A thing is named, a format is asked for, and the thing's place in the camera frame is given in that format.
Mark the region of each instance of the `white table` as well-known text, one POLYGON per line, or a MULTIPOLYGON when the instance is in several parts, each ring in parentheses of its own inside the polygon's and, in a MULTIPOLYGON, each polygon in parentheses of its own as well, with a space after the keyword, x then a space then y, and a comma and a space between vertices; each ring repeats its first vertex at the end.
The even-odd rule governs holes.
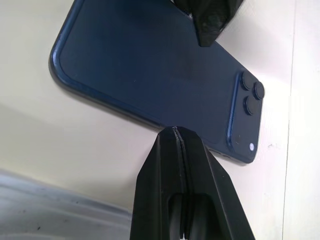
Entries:
MULTIPOLYGON (((296 1, 295 14, 294 1, 246 0, 218 39, 266 89, 254 162, 218 157, 258 240, 320 237, 320 4, 296 1)), ((132 209, 157 130, 53 81, 49 53, 72 2, 0 0, 0 169, 132 209)))

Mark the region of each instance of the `smartphone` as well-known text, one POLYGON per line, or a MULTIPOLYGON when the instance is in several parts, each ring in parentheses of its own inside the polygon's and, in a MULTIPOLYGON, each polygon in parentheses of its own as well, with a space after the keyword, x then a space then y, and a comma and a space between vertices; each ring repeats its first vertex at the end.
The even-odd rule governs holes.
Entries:
POLYGON ((218 43, 198 46, 170 0, 75 0, 49 58, 63 88, 251 163, 263 85, 218 43))

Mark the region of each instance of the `white surface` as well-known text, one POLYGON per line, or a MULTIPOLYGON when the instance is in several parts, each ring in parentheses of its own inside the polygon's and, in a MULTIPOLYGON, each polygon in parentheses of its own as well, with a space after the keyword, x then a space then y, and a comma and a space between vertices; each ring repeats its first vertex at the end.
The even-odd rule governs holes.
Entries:
POLYGON ((297 0, 283 239, 320 239, 320 1, 297 0))

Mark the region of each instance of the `black clamp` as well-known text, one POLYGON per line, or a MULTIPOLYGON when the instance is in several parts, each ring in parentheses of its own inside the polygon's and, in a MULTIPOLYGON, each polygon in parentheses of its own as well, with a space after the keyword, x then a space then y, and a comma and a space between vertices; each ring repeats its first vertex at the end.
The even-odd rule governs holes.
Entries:
POLYGON ((161 131, 136 181, 130 240, 254 240, 233 183, 200 137, 161 131))

